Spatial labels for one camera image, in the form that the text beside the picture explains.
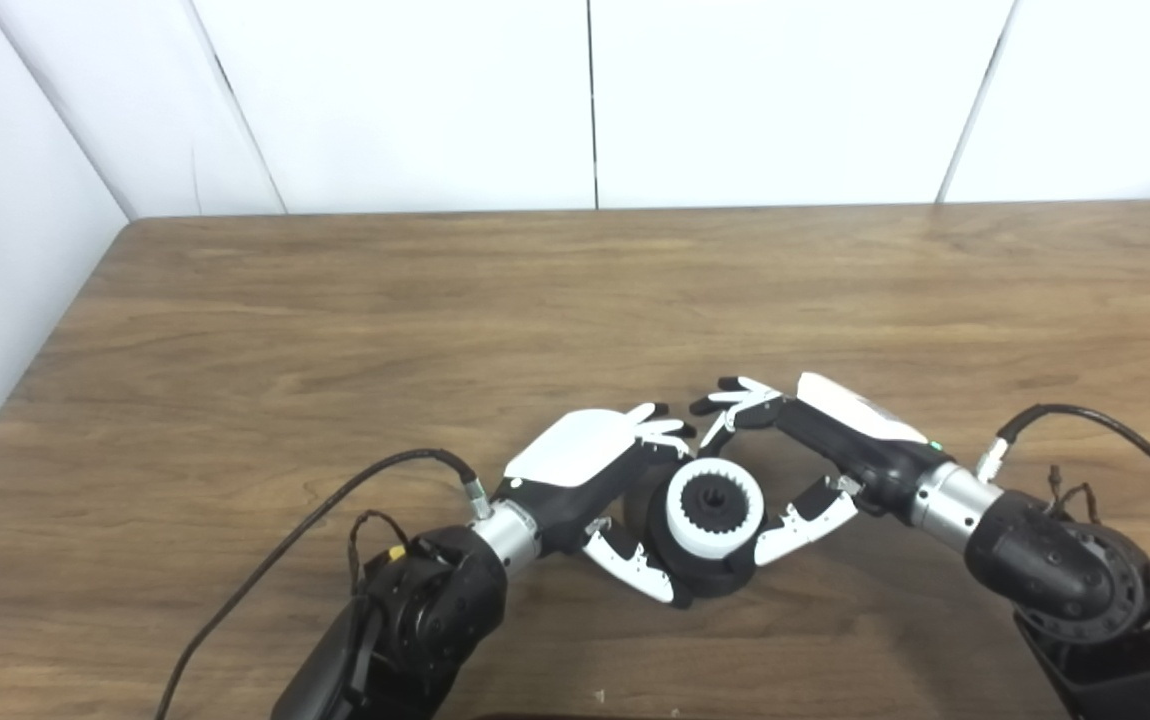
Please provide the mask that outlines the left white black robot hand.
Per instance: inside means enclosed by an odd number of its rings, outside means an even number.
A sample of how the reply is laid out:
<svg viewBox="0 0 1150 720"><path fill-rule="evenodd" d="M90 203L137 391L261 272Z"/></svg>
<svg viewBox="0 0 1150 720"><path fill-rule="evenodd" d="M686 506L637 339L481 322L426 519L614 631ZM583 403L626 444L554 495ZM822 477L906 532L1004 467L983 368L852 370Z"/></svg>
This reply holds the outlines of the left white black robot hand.
<svg viewBox="0 0 1150 720"><path fill-rule="evenodd" d="M555 553L581 553L652 600L685 608L689 593L643 534L611 518L610 507L659 466L693 460L693 436L665 404L566 413L505 465L492 515L476 521L475 533L511 575Z"/></svg>

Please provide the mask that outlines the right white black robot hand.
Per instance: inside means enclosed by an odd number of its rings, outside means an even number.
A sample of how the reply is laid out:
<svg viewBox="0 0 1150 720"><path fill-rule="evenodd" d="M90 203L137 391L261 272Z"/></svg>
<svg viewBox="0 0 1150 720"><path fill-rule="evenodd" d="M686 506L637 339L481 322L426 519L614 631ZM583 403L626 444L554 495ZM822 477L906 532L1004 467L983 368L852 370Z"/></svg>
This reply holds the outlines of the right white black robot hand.
<svg viewBox="0 0 1150 720"><path fill-rule="evenodd" d="M807 546L858 512L915 524L923 478L950 457L917 429L823 375L804 372L789 393L744 375L718 380L695 400L695 416L716 415L699 455L716 457L741 430L775 428L835 465L837 478L818 480L758 534L753 561L766 566Z"/></svg>

